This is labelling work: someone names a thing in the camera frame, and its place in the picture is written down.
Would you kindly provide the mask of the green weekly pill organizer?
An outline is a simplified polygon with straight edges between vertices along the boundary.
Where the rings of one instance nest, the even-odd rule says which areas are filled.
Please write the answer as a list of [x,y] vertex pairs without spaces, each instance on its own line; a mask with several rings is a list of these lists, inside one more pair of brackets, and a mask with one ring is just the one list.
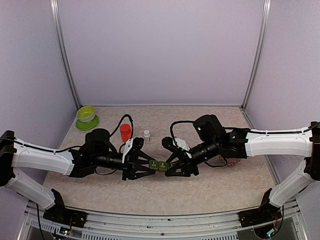
[[166,171],[170,170],[173,167],[173,165],[174,164],[172,162],[157,160],[149,161],[149,168],[159,173],[165,173]]

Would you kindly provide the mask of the orange pill bottle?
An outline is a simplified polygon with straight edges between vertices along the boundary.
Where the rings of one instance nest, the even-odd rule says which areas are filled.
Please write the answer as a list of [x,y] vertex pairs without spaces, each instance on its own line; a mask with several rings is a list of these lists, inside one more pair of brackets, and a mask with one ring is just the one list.
[[132,137],[132,128],[129,124],[122,124],[120,126],[120,135],[123,143],[126,143]]

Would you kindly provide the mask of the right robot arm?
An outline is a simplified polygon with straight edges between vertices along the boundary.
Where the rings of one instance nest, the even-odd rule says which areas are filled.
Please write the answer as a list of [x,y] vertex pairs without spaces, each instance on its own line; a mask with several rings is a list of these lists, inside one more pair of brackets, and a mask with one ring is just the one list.
[[284,181],[266,191],[256,210],[256,218],[266,222],[287,200],[320,179],[320,124],[292,130],[257,130],[223,127],[214,114],[203,115],[192,122],[200,140],[190,148],[173,135],[162,139],[162,146],[172,155],[173,166],[167,177],[190,177],[199,174],[198,165],[216,156],[225,161],[265,155],[293,155],[303,161]]

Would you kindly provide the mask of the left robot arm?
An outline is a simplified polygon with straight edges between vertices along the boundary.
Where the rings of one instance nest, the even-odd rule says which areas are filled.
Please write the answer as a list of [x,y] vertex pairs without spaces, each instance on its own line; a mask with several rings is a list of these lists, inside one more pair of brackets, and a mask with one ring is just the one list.
[[11,130],[0,136],[0,185],[17,192],[41,206],[57,221],[70,218],[60,193],[47,189],[21,171],[31,168],[55,172],[71,178],[84,178],[96,172],[98,167],[122,172],[122,180],[137,180],[152,176],[153,158],[141,149],[144,139],[129,139],[123,152],[118,152],[111,143],[108,130],[97,128],[85,135],[81,146],[65,149],[43,148],[15,137]]

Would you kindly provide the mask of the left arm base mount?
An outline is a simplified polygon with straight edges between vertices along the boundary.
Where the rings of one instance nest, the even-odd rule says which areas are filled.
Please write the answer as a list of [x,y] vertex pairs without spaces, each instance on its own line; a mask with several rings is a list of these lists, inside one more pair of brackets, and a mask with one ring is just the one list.
[[69,208],[52,207],[45,210],[43,218],[55,223],[68,225],[70,227],[84,228],[87,220],[87,213],[84,211]]

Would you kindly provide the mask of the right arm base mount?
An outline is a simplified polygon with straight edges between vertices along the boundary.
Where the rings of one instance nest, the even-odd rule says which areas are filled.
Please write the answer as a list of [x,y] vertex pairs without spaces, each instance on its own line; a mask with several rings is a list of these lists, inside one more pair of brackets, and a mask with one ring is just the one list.
[[279,209],[259,210],[258,208],[240,211],[238,213],[239,221],[242,228],[259,225],[267,222],[275,221],[282,218],[282,213]]

